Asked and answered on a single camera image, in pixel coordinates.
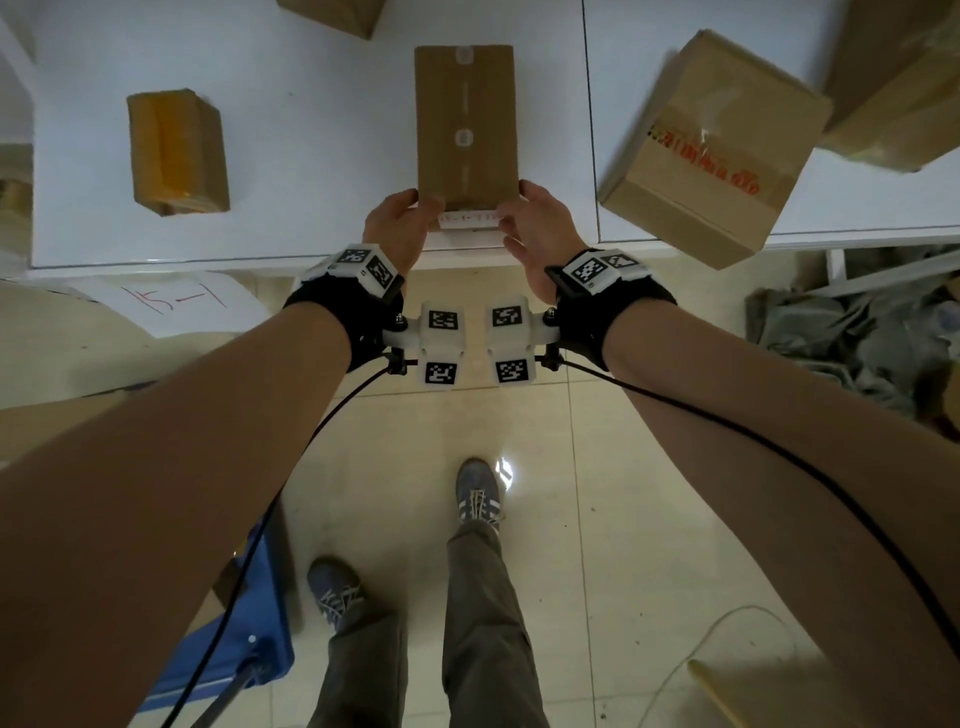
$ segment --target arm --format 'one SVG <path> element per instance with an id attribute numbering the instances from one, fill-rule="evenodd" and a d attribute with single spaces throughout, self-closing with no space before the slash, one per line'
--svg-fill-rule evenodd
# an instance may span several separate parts
<path id="1" fill-rule="evenodd" d="M 543 266 L 566 264 L 583 248 L 572 226 L 541 238 L 540 218 L 556 226 L 563 215 L 542 188 L 528 184 L 524 192 L 528 202 L 506 210 L 507 245 L 552 303 Z M 608 331 L 604 358 L 614 376 L 745 425 L 836 479 L 960 624 L 954 444 L 669 303 L 627 308 Z M 847 508 L 745 437 L 627 396 L 865 705 L 892 725 L 951 724 L 960 712 L 960 664 L 894 561 Z"/>
<path id="2" fill-rule="evenodd" d="M 443 209 L 367 220 L 406 276 Z M 0 724 L 124 726 L 293 470 L 350 360 L 297 303 L 0 473 Z"/>

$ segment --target finger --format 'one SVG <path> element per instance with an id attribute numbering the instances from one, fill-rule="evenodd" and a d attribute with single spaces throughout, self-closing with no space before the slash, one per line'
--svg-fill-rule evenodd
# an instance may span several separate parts
<path id="1" fill-rule="evenodd" d="M 505 217 L 497 223 L 496 228 L 502 232 L 504 235 L 510 235 L 514 240 L 519 240 L 523 242 L 523 238 L 520 237 L 520 231 L 516 227 L 516 222 L 512 217 Z"/>
<path id="2" fill-rule="evenodd" d="M 516 219 L 525 207 L 527 207 L 527 201 L 516 197 L 512 200 L 507 200 L 505 203 L 500 203 L 496 208 L 496 214 L 500 217 L 513 217 Z"/>
<path id="3" fill-rule="evenodd" d="M 403 214 L 404 210 L 415 203 L 417 198 L 418 193 L 415 187 L 387 195 L 383 202 L 373 209 L 370 216 L 397 218 Z"/>
<path id="4" fill-rule="evenodd" d="M 512 237 L 503 238 L 503 247 L 507 249 L 507 253 L 515 257 L 524 268 L 530 264 L 532 258 L 530 257 L 530 251 L 523 247 L 522 243 L 517 242 Z"/>
<path id="5" fill-rule="evenodd" d="M 446 202 L 442 197 L 426 197 L 420 200 L 420 204 L 410 210 L 411 216 L 417 218 L 424 226 L 429 226 L 436 221 L 440 213 L 446 209 Z"/>
<path id="6" fill-rule="evenodd" d="M 529 180 L 520 180 L 520 194 L 534 202 L 535 200 L 549 200 L 553 198 L 546 187 L 541 187 L 535 182 Z"/>

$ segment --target gray cloth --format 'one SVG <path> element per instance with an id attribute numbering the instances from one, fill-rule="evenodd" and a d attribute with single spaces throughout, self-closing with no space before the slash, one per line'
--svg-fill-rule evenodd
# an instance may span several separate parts
<path id="1" fill-rule="evenodd" d="M 451 728 L 548 728 L 533 648 L 500 540 L 467 522 L 446 545 L 443 682 Z M 399 614 L 373 599 L 351 607 L 330 640 L 309 728 L 399 728 L 406 641 Z"/>

